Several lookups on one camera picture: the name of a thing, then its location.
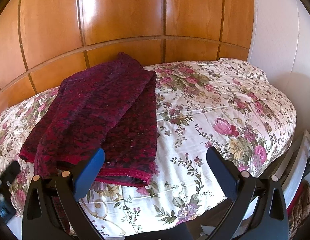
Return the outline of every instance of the floral bedsheet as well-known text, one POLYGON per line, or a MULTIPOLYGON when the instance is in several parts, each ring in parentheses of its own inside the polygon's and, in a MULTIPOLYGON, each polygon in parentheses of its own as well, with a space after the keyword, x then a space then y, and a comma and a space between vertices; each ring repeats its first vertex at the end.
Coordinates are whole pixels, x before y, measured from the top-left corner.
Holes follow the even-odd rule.
MULTIPOLYGON (((241 60, 165 63, 157 72, 156 171, 146 187, 94 182, 80 204, 106 237, 163 230, 202 215, 225 195, 205 161, 211 146, 239 170, 260 175, 290 145, 296 113, 265 73, 241 60)), ((33 164, 19 151, 58 88, 0 115, 0 174, 14 159, 21 173, 12 203, 22 216, 33 164)))

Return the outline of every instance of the white wall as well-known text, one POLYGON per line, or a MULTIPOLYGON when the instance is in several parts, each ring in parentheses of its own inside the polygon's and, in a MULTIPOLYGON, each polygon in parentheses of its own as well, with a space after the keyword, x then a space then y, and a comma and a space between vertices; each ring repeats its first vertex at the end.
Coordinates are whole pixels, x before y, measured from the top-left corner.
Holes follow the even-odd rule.
POLYGON ((254 17, 248 62, 292 101, 295 134, 310 132, 310 15, 300 0, 255 0, 254 17))

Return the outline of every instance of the blue object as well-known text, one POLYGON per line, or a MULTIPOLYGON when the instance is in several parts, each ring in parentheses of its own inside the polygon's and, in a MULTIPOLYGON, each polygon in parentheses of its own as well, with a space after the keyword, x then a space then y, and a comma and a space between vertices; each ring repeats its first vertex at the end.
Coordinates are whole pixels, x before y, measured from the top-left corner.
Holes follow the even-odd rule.
POLYGON ((86 196, 89 188, 102 168, 104 161, 105 152, 103 149, 98 149, 89 160, 77 165, 80 170, 79 174, 74 174, 75 172, 73 172, 73 195, 76 201, 86 196))

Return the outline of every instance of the wooden headboard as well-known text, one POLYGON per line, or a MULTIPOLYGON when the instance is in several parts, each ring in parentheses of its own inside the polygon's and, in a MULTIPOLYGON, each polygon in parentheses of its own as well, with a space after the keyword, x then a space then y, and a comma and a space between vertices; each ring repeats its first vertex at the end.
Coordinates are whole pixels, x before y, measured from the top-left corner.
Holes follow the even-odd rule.
POLYGON ((0 112, 126 52, 143 65, 247 59, 254 0, 10 0, 0 112))

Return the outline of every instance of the wooden panel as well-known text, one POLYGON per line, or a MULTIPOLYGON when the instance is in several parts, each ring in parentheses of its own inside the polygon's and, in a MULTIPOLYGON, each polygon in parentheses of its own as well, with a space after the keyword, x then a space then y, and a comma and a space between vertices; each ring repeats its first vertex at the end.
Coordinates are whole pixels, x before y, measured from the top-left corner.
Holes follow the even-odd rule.
POLYGON ((166 34, 219 40, 223 0, 167 0, 166 34))
POLYGON ((28 68, 81 47, 77 0, 22 0, 21 36, 28 68))
POLYGON ((161 63, 161 40, 122 42, 88 50, 89 65, 115 60, 119 52, 125 52, 143 66, 158 64, 161 63))
POLYGON ((166 40, 165 62, 216 60, 218 43, 198 40, 166 40))
POLYGON ((37 92, 42 92, 59 86, 65 78, 85 69, 84 53, 79 52, 42 67, 31 73, 31 78, 37 92))
POLYGON ((8 107, 35 95, 28 76, 23 77, 10 87, 0 92, 0 113, 8 107))
POLYGON ((0 86, 3 88, 26 69, 18 40, 18 0, 11 0, 0 15, 0 86))
POLYGON ((247 60, 248 52, 249 52, 249 49, 227 45, 227 44, 221 44, 221 49, 219 51, 219 58, 230 57, 230 58, 247 60))
POLYGON ((221 41, 249 48, 254 21, 254 0, 225 0, 221 41))
POLYGON ((86 44, 162 34, 161 0, 83 0, 86 44))

